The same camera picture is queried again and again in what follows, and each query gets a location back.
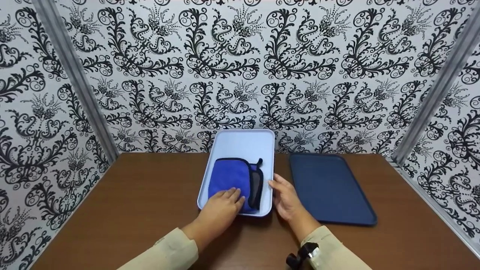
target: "left hand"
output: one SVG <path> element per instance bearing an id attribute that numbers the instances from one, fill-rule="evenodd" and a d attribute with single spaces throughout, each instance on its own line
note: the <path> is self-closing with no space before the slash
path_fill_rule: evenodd
<path id="1" fill-rule="evenodd" d="M 195 240 L 199 252 L 232 224 L 245 202 L 245 197 L 239 196 L 240 189 L 219 191 L 207 201 L 198 217 L 182 229 L 189 239 Z"/>

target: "white tray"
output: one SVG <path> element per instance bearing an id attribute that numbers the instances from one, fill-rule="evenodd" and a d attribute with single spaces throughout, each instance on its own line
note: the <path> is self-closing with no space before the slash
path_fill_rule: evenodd
<path id="1" fill-rule="evenodd" d="M 198 194 L 197 205 L 202 209 L 208 200 L 208 185 L 212 174 L 215 160 L 221 158 L 242 158 L 250 163 L 255 163 L 259 158 L 263 159 L 260 167 L 264 173 L 264 185 L 262 189 L 262 198 L 260 200 L 260 210 L 253 213 L 243 214 L 243 216 L 263 217 L 272 210 L 273 190 L 268 185 L 268 180 L 273 179 L 273 164 L 275 154 L 275 134 L 268 129 L 239 129 L 222 130 L 215 136 L 210 157 L 208 158 L 207 168 L 200 192 Z"/>

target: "tray rim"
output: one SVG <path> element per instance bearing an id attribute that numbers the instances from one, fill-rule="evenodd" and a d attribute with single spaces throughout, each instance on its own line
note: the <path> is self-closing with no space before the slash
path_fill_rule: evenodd
<path id="1" fill-rule="evenodd" d="M 201 191 L 202 191 L 203 188 L 204 188 L 204 184 L 205 184 L 205 182 L 206 182 L 206 181 L 205 181 L 205 176 L 206 176 L 207 171 L 208 171 L 208 168 L 209 168 L 209 166 L 210 166 L 210 162 L 212 162 L 211 157 L 212 157 L 213 149 L 215 148 L 215 145 L 216 145 L 216 142 L 217 142 L 216 137 L 217 137 L 219 134 L 222 134 L 222 133 L 252 132 L 252 131 L 254 131 L 254 132 L 268 132 L 268 133 L 270 133 L 270 134 L 273 136 L 273 141 L 272 141 L 272 149 L 273 149 L 273 151 L 272 151 L 272 161 L 273 161 L 273 163 L 272 163 L 272 176 L 273 176 L 273 173 L 274 173 L 274 164 L 275 164 L 275 133 L 274 133 L 272 130 L 270 130 L 270 129 L 263 129 L 263 128 L 254 128 L 254 129 L 223 129 L 223 130 L 220 130 L 220 131 L 216 134 L 216 136 L 215 136 L 215 139 L 214 139 L 213 145 L 212 145 L 212 151 L 211 151 L 211 152 L 209 153 L 209 155 L 208 155 L 208 161 L 207 161 L 207 165 L 206 165 L 206 167 L 205 167 L 204 176 L 203 176 L 203 178 L 202 178 L 202 184 L 200 185 L 200 189 L 199 189 L 199 191 L 198 191 L 198 197 L 197 197 L 197 206 L 198 206 L 198 209 L 200 209 L 200 210 L 203 209 L 203 207 L 200 205 L 200 195 L 201 195 Z M 267 189 L 268 189 L 268 191 L 270 192 L 270 194 L 271 194 L 270 197 L 271 197 L 272 199 L 269 200 L 269 202 L 268 202 L 268 207 L 267 207 L 268 210 L 267 210 L 265 213 L 254 213 L 254 214 L 239 213 L 239 215 L 241 215 L 241 216 L 251 216 L 251 217 L 264 217 L 264 216 L 268 215 L 268 214 L 272 211 L 272 207 L 273 207 L 273 202 L 272 202 L 272 200 L 273 200 L 273 189 L 272 189 L 269 185 L 267 185 Z"/>

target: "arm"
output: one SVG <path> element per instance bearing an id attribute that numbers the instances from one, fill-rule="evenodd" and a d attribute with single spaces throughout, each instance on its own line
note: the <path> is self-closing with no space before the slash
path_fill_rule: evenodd
<path id="1" fill-rule="evenodd" d="M 275 191 L 274 205 L 288 222 L 300 245 L 318 244 L 320 252 L 310 259 L 316 270 L 371 270 L 359 257 L 346 248 L 325 226 L 322 226 L 301 204 L 295 188 L 275 174 L 269 185 Z"/>
<path id="2" fill-rule="evenodd" d="M 171 231 L 119 270 L 187 270 L 232 224 L 245 202 L 239 196 L 240 189 L 235 188 L 213 195 L 192 223 Z"/>

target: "damask wallpaper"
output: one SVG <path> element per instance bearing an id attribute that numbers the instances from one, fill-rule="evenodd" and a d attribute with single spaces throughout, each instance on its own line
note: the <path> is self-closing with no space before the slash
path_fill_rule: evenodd
<path id="1" fill-rule="evenodd" d="M 403 169 L 480 244 L 480 44 Z"/>
<path id="2" fill-rule="evenodd" d="M 22 270 L 108 163 L 33 5 L 4 0 L 0 18 L 0 270 Z"/>
<path id="3" fill-rule="evenodd" d="M 473 3 L 57 0 L 57 7 L 121 151 L 209 151 L 218 130 L 269 128 L 281 152 L 388 157 Z"/>

